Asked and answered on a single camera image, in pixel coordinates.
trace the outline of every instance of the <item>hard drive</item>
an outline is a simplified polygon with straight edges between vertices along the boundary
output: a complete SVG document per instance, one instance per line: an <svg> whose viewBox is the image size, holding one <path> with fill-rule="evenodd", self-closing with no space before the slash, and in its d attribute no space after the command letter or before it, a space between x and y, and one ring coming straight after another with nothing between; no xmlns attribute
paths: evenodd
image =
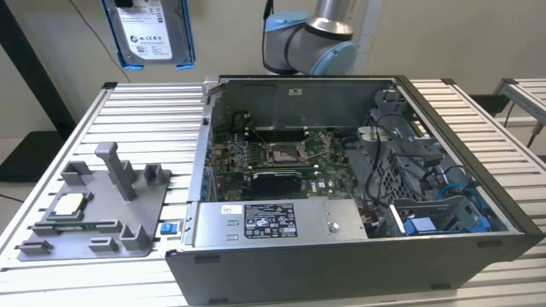
<svg viewBox="0 0 546 307"><path fill-rule="evenodd" d="M124 69L145 65L193 67L195 53L185 0L103 0Z"/></svg>

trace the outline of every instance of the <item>sticker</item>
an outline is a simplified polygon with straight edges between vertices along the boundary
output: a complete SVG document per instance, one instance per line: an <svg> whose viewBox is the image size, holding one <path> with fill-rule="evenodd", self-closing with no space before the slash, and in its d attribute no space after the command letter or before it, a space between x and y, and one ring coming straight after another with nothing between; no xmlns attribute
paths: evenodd
<svg viewBox="0 0 546 307"><path fill-rule="evenodd" d="M221 214L241 214L241 205L221 205Z"/></svg>
<svg viewBox="0 0 546 307"><path fill-rule="evenodd" d="M300 88L289 88L288 89L288 96L299 96L303 95L304 91Z"/></svg>
<svg viewBox="0 0 546 307"><path fill-rule="evenodd" d="M133 0L133 7L117 13L131 51L143 59L171 59L161 0Z"/></svg>
<svg viewBox="0 0 546 307"><path fill-rule="evenodd" d="M248 239L297 237L293 204L244 205L244 236Z"/></svg>

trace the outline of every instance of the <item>power supply label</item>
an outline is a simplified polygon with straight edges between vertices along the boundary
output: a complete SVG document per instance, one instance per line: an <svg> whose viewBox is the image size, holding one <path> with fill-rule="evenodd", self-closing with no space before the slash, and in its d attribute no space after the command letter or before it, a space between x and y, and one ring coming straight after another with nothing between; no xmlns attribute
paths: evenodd
<svg viewBox="0 0 546 307"><path fill-rule="evenodd" d="M248 239L297 237L293 203L244 205L244 236Z"/></svg>

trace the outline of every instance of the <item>computer chip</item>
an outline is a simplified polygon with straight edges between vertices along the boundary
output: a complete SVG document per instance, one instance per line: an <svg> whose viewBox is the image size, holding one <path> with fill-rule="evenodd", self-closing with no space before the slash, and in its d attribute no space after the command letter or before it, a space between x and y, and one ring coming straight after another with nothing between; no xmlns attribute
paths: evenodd
<svg viewBox="0 0 546 307"><path fill-rule="evenodd" d="M295 144L271 145L271 160L273 162L297 162L299 154Z"/></svg>

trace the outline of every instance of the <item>motherboard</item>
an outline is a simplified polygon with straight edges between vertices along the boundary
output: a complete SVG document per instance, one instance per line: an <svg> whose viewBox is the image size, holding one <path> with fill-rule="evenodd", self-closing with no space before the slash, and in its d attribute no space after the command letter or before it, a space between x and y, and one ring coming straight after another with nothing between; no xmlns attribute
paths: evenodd
<svg viewBox="0 0 546 307"><path fill-rule="evenodd" d="M334 130L229 134L213 146L220 201L362 199Z"/></svg>

